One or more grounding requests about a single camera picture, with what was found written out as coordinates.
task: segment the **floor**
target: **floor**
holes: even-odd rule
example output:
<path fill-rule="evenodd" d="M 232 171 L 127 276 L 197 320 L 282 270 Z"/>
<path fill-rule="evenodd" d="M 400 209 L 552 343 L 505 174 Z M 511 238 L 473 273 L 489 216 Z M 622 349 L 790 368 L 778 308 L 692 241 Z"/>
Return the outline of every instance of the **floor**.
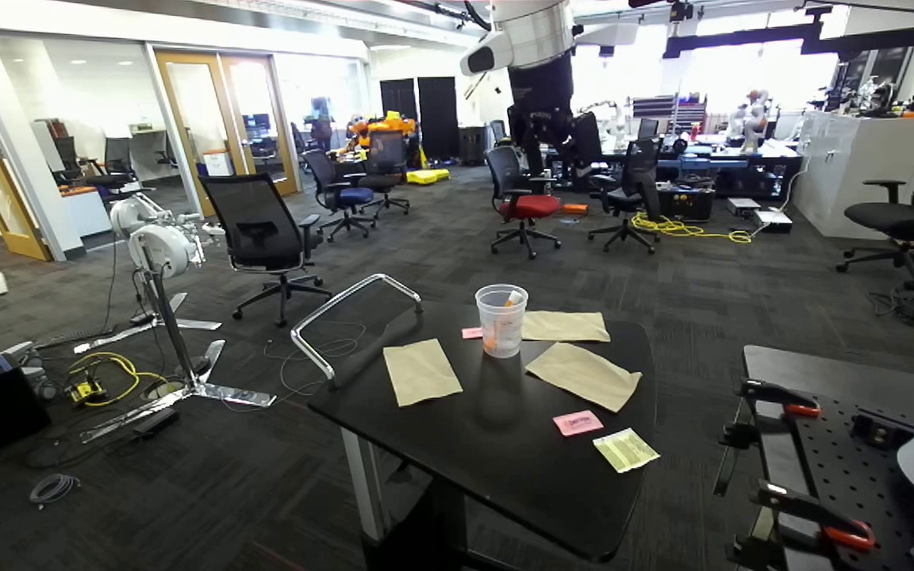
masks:
<path fill-rule="evenodd" d="M 524 571 L 593 568 L 727 568 L 727 546 L 749 527 L 755 457 L 743 457 L 730 495 L 714 498 L 717 431 L 736 406 L 743 343 L 816 352 L 831 358 L 914 371 L 914 324 L 892 317 L 876 292 L 895 286 L 889 266 L 857 266 L 838 276 L 841 244 L 806 222 L 790 235 L 758 235 L 755 244 L 717 238 L 663 241 L 654 257 L 635 244 L 603 254 L 587 244 L 590 219 L 543 222 L 562 235 L 562 251 L 527 260 L 517 244 L 489 254 L 501 225 L 489 213 L 486 171 L 454 171 L 451 184 L 400 190 L 413 216 L 384 213 L 378 232 L 317 247 L 327 289 L 365 273 L 390 273 L 428 301 L 467 301 L 476 286 L 511 279 L 533 301 L 587 301 L 635 317 L 660 374 L 660 485 L 632 520 L 609 565 L 584 565 L 527 530 L 470 508 L 473 546 Z M 127 254 L 92 251 L 73 263 L 35 266 L 0 251 L 10 295 L 0 298 L 0 346 L 35 339 L 63 377 L 70 343 L 117 327 L 136 311 Z M 209 263 L 178 276 L 187 289 L 181 314 L 225 320 L 219 381 L 279 393 L 267 412 L 184 403 L 178 428 L 152 441 L 121 441 L 108 450 L 51 466 L 83 479 L 83 489 L 48 511 L 25 504 L 32 482 L 51 473 L 38 450 L 44 438 L 0 450 L 0 568 L 270 568 L 349 571 L 362 568 L 349 476 L 336 431 L 298 400 L 305 371 L 273 305 L 229 320 L 238 298 L 263 276 L 235 273 L 222 247 Z M 295 298 L 298 320 L 317 298 Z M 213 336 L 190 333 L 200 352 Z M 171 371 L 159 336 L 117 346 L 136 365 Z M 54 428 L 105 419 L 51 406 Z"/>

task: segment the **plastic cup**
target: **plastic cup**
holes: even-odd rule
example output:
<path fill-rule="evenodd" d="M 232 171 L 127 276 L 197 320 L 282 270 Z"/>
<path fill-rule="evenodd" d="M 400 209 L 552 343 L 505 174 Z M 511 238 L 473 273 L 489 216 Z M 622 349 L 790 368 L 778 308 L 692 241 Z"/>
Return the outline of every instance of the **plastic cup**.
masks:
<path fill-rule="evenodd" d="M 520 320 L 527 292 L 514 282 L 489 282 L 476 292 L 482 352 L 492 358 L 514 358 L 520 352 Z"/>

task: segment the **office chair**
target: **office chair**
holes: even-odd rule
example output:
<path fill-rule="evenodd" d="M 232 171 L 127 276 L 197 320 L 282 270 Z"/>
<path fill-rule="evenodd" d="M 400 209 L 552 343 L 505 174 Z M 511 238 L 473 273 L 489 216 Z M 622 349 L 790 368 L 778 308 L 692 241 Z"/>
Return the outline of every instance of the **office chair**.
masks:
<path fill-rule="evenodd" d="M 505 222 L 517 222 L 517 228 L 495 232 L 492 254 L 498 254 L 498 244 L 520 241 L 527 247 L 527 257 L 536 260 L 533 241 L 552 241 L 552 251 L 562 247 L 559 238 L 543 235 L 533 228 L 536 219 L 549 219 L 562 209 L 562 200 L 552 194 L 533 190 L 533 184 L 524 178 L 517 165 L 514 146 L 495 146 L 486 155 L 489 174 L 492 174 L 492 206 Z"/>
<path fill-rule="evenodd" d="M 403 197 L 390 197 L 390 190 L 403 181 L 406 181 L 403 136 L 374 133 L 368 143 L 365 174 L 355 174 L 355 184 L 381 194 L 378 200 L 381 209 L 400 206 L 400 213 L 409 216 L 413 203 Z"/>
<path fill-rule="evenodd" d="M 336 178 L 336 165 L 330 162 L 327 152 L 305 152 L 301 162 L 308 174 L 317 181 L 317 203 L 330 213 L 340 213 L 340 219 L 324 225 L 324 232 L 330 232 L 327 241 L 333 241 L 336 232 L 355 232 L 355 228 L 362 232 L 362 238 L 368 238 L 374 219 L 359 216 L 359 209 L 374 203 L 374 190 Z"/>
<path fill-rule="evenodd" d="M 203 190 L 216 209 L 216 219 L 225 228 L 229 254 L 235 266 L 263 266 L 276 276 L 276 282 L 263 286 L 260 295 L 244 298 L 235 308 L 235 320 L 241 320 L 241 311 L 260 298 L 279 295 L 279 320 L 276 327 L 286 327 L 286 301 L 292 292 L 311 292 L 327 295 L 317 276 L 298 276 L 289 279 L 289 270 L 311 266 L 311 247 L 314 222 L 317 216 L 308 216 L 301 225 L 295 225 L 289 206 L 276 194 L 270 174 L 244 174 L 244 178 L 203 178 Z"/>
<path fill-rule="evenodd" d="M 638 213 L 638 209 L 644 209 L 651 219 L 660 219 L 654 171 L 657 171 L 657 143 L 654 140 L 635 140 L 625 149 L 622 178 L 619 178 L 622 184 L 616 187 L 616 184 L 606 184 L 609 178 L 597 178 L 600 181 L 597 194 L 603 200 L 603 209 L 613 216 L 622 216 L 622 222 L 609 225 L 609 228 L 587 232 L 587 241 L 593 241 L 597 235 L 609 235 L 609 241 L 603 244 L 603 251 L 609 251 L 613 241 L 635 238 L 647 254 L 654 254 L 654 244 L 660 238 L 638 232 L 632 225 L 632 213 Z"/>
<path fill-rule="evenodd" d="M 882 232 L 889 244 L 851 247 L 844 251 L 844 263 L 838 273 L 847 273 L 854 263 L 866 260 L 892 260 L 895 266 L 908 270 L 904 289 L 914 289 L 914 197 L 911 203 L 898 203 L 898 190 L 904 181 L 866 181 L 866 187 L 885 187 L 889 203 L 854 203 L 844 216 L 863 228 Z"/>

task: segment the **black table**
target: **black table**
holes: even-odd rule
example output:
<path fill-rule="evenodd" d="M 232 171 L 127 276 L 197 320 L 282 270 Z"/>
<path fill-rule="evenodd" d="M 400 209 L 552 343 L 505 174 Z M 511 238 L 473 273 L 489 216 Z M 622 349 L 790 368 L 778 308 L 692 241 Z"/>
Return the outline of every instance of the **black table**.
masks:
<path fill-rule="evenodd" d="M 892 368 L 870 368 L 838 358 L 781 352 L 768 346 L 743 346 L 746 374 L 752 381 L 778 384 L 806 397 L 831 397 L 847 400 L 876 412 L 898 412 L 914 422 L 914 374 Z M 793 435 L 765 431 L 762 435 L 762 460 L 768 482 L 809 495 L 809 473 L 803 473 L 803 460 Z M 816 533 L 819 523 L 778 514 L 778 523 Z M 784 565 L 790 571 L 831 571 L 835 565 L 825 555 L 784 549 Z"/>
<path fill-rule="evenodd" d="M 581 558 L 613 558 L 632 504 L 644 482 L 654 482 L 657 463 L 616 476 L 593 450 L 593 435 L 565 441 L 552 416 L 593 409 L 606 431 L 635 428 L 657 447 L 657 377 L 644 330 L 606 317 L 613 343 L 584 343 L 632 371 L 644 371 L 628 406 L 609 416 L 524 374 L 520 362 L 530 362 L 549 343 L 527 343 L 524 355 L 511 362 L 495 362 L 482 355 L 479 343 L 463 343 L 460 327 L 473 324 L 470 314 L 454 301 L 428 301 L 422 327 L 409 336 L 441 339 L 463 393 L 397 409 L 387 368 L 374 355 L 359 374 L 321 387 L 311 400 L 314 412 L 343 428 L 365 539 L 384 542 L 397 523 L 378 498 L 381 466 L 368 447 L 374 444 L 425 469 L 438 495 L 457 495 L 457 501 L 447 501 L 447 511 L 457 514 L 451 517 L 451 530 L 457 527 L 451 539 L 457 542 L 463 542 L 460 495 L 470 495 Z"/>

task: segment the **white counter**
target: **white counter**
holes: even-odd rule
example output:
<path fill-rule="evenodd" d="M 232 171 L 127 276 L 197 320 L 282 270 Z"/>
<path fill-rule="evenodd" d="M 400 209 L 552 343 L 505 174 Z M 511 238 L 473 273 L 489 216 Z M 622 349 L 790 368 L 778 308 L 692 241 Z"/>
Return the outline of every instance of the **white counter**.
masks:
<path fill-rule="evenodd" d="M 803 146 L 797 209 L 825 238 L 882 238 L 844 219 L 851 203 L 885 203 L 870 178 L 908 181 L 901 203 L 914 194 L 914 121 L 816 114 Z"/>

